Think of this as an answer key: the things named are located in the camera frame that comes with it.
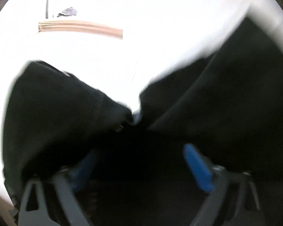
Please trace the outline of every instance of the black cloth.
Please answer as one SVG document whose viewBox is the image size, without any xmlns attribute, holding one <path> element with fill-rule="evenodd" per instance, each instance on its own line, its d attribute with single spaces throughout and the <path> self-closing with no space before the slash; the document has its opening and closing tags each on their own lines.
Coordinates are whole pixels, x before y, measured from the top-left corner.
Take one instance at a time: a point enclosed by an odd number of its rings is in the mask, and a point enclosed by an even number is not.
<svg viewBox="0 0 283 226">
<path fill-rule="evenodd" d="M 4 122 L 9 192 L 20 198 L 34 174 L 49 176 L 94 146 L 113 147 L 116 139 L 104 142 L 108 136 L 126 139 L 133 132 L 139 140 L 144 132 L 175 140 L 169 152 L 192 142 L 228 170 L 283 180 L 283 54 L 249 19 L 212 56 L 149 85 L 140 102 L 142 120 L 131 127 L 126 107 L 73 75 L 31 62 L 14 85 Z M 124 130 L 118 133 L 120 125 Z M 183 158 L 176 157 L 174 164 L 182 164 Z M 145 161 L 153 160 L 141 160 L 135 169 L 142 171 Z"/>
</svg>

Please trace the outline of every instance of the white surface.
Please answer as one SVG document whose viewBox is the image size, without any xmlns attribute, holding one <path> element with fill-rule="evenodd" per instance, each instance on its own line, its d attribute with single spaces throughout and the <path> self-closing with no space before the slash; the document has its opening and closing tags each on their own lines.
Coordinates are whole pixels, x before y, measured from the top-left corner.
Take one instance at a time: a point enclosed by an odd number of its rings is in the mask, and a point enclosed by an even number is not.
<svg viewBox="0 0 283 226">
<path fill-rule="evenodd" d="M 134 111 L 150 81 L 213 52 L 250 8 L 283 50 L 283 12 L 274 0 L 125 0 L 123 40 L 73 32 L 32 36 L 45 18 L 45 4 L 9 0 L 0 12 L 0 194 L 5 198 L 2 118 L 9 87 L 27 60 L 69 71 Z"/>
</svg>

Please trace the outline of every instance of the white wall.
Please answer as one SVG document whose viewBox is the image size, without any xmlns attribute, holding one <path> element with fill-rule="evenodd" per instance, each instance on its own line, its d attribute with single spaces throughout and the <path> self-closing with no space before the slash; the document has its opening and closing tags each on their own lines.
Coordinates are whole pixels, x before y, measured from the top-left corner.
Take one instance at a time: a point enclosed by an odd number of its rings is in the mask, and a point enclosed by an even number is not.
<svg viewBox="0 0 283 226">
<path fill-rule="evenodd" d="M 46 0 L 9 0 L 0 12 L 0 144 L 9 88 L 28 59 L 74 73 L 135 110 L 150 81 L 217 49 L 250 7 L 283 49 L 283 12 L 274 0 L 127 0 L 123 40 L 73 32 L 36 34 L 45 5 Z M 0 194 L 8 199 L 1 153 L 0 145 Z"/>
</svg>

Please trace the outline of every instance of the blue gripper pad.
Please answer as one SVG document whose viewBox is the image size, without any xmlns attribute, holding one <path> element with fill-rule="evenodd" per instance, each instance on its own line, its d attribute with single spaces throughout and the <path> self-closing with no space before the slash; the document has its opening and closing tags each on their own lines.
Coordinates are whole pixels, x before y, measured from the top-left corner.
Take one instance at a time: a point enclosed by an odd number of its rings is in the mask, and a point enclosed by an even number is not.
<svg viewBox="0 0 283 226">
<path fill-rule="evenodd" d="M 201 154 L 191 144 L 186 144 L 183 147 L 183 157 L 191 170 L 197 185 L 206 193 L 211 193 L 214 189 L 212 180 L 213 172 L 211 167 L 205 163 Z"/>
</svg>

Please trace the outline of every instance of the overexposed area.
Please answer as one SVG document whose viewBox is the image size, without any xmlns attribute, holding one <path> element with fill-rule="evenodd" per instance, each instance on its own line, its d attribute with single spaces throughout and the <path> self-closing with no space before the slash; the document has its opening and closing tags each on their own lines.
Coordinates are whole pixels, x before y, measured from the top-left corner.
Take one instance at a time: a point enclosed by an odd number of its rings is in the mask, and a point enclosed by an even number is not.
<svg viewBox="0 0 283 226">
<path fill-rule="evenodd" d="M 246 14 L 283 51 L 283 11 L 275 0 L 48 0 L 49 19 L 69 7 L 79 20 L 123 29 L 123 39 L 38 33 L 46 0 L 9 0 L 0 12 L 0 195 L 9 202 L 2 123 L 12 83 L 28 60 L 71 72 L 136 111 L 145 86 L 218 49 Z"/>
</svg>

